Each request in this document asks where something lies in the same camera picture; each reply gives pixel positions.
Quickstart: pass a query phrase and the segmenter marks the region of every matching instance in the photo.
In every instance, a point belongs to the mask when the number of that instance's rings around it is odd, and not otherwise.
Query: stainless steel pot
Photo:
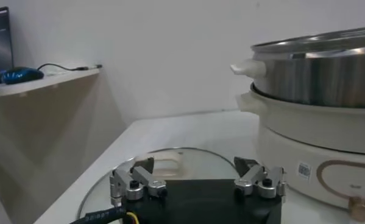
[[[365,27],[252,46],[231,65],[255,91],[287,102],[365,108]]]

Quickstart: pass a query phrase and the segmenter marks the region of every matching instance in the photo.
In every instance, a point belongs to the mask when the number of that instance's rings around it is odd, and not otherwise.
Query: black cable
[[[123,207],[111,208],[103,211],[86,213],[85,217],[70,224],[107,224],[124,218],[127,211]]]
[[[67,70],[67,71],[85,71],[85,70],[91,70],[91,69],[96,69],[96,68],[102,68],[102,65],[95,65],[92,67],[83,66],[83,67],[76,67],[76,68],[66,68],[61,65],[57,65],[57,64],[53,64],[53,63],[46,63],[46,64],[39,66],[37,68],[37,70],[40,70],[41,68],[43,68],[45,66],[55,66],[55,67],[58,67],[58,68],[61,68],[61,69]]]

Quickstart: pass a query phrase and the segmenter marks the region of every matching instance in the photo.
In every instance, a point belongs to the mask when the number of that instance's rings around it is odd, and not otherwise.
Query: yellow wire
[[[134,219],[134,221],[135,221],[135,223],[136,223],[136,224],[139,224],[139,219],[138,219],[138,217],[135,215],[135,213],[127,212],[127,215],[131,216],[131,217]]]

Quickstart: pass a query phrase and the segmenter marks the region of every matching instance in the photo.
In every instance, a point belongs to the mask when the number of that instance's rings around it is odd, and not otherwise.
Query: white handle
[[[236,97],[238,107],[243,112],[250,112],[259,116],[264,115],[268,110],[265,103],[251,96],[251,93],[244,93]]]
[[[247,59],[240,63],[230,65],[235,75],[246,75],[250,78],[262,78],[266,75],[266,65],[262,61]]]
[[[183,167],[182,156],[177,152],[155,152],[147,153],[145,155],[135,157],[135,161],[142,161],[148,158],[154,157],[154,161],[169,161],[174,163],[170,166],[170,163],[157,163],[162,167],[154,167],[152,172],[155,177],[168,177],[168,178],[183,178],[186,175],[186,171]]]

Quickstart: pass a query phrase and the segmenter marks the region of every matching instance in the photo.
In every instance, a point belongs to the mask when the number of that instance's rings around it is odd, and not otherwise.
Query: knob
[[[352,219],[365,222],[365,199],[361,197],[349,198],[349,210]]]

